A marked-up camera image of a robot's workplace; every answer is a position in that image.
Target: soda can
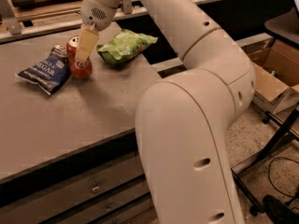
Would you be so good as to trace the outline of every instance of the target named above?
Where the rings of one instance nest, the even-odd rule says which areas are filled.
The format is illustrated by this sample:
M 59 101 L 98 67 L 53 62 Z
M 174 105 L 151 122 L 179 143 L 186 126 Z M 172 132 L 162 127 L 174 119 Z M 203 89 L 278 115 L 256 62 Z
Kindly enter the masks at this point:
M 76 60 L 76 52 L 78 47 L 78 35 L 74 35 L 68 39 L 66 43 L 66 51 L 69 67 L 73 77 L 87 78 L 93 72 L 93 66 L 90 58 L 85 63 Z

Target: floor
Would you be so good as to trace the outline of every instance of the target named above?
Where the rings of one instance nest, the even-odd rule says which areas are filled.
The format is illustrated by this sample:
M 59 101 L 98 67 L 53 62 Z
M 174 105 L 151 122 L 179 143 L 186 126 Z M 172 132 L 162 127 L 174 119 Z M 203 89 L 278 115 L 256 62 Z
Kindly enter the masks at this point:
M 292 109 L 293 107 L 280 112 L 278 117 L 284 120 L 291 113 Z M 263 148 L 278 129 L 278 126 L 272 121 L 268 124 L 263 124 L 263 118 L 263 111 L 255 104 L 251 104 L 249 109 L 228 130 L 226 148 L 232 167 Z M 298 127 L 299 121 L 294 124 L 293 128 L 299 131 Z M 287 157 L 299 161 L 299 143 L 292 141 L 273 156 L 273 158 Z M 290 197 L 280 194 L 269 182 L 269 164 L 273 158 L 267 159 L 263 163 L 258 163 L 250 168 L 242 174 L 242 180 L 256 195 L 258 200 L 262 201 L 263 197 L 269 194 L 285 203 Z M 279 190 L 292 196 L 297 191 L 299 185 L 299 166 L 292 161 L 274 161 L 271 165 L 271 178 Z M 251 207 L 250 202 L 242 192 L 239 191 L 238 193 L 246 224 L 272 223 L 266 214 L 259 214 L 257 217 L 253 216 L 249 211 Z M 293 207 L 299 208 L 298 200 L 293 202 L 291 208 Z M 159 220 L 155 209 L 151 208 L 137 217 L 128 220 L 125 224 L 159 224 Z

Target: open box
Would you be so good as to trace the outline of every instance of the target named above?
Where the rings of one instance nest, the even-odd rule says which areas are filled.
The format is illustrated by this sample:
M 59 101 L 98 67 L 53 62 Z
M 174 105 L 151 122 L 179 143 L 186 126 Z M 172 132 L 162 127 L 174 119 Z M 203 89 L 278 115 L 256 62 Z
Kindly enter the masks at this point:
M 271 48 L 249 54 L 254 62 L 253 102 L 276 114 L 299 102 L 299 50 L 279 40 Z

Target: gray countertop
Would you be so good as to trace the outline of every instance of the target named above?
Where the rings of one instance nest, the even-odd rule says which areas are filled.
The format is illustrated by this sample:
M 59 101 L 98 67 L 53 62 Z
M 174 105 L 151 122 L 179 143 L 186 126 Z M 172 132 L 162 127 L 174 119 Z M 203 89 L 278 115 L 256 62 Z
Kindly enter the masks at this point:
M 100 33 L 99 44 L 119 30 L 112 23 Z M 116 70 L 94 49 L 90 78 L 71 77 L 52 96 L 15 77 L 45 60 L 54 44 L 65 45 L 78 33 L 0 45 L 0 183 L 134 130 L 138 100 L 160 79 L 143 55 Z

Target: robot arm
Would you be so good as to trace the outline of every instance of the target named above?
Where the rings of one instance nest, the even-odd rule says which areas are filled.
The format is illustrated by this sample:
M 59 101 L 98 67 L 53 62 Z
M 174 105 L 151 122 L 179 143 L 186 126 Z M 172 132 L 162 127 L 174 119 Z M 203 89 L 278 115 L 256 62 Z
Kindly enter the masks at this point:
M 83 22 L 105 29 L 120 1 L 84 0 Z M 141 2 L 187 68 L 149 88 L 136 110 L 140 158 L 160 223 L 244 223 L 224 139 L 253 97 L 251 61 L 190 0 Z

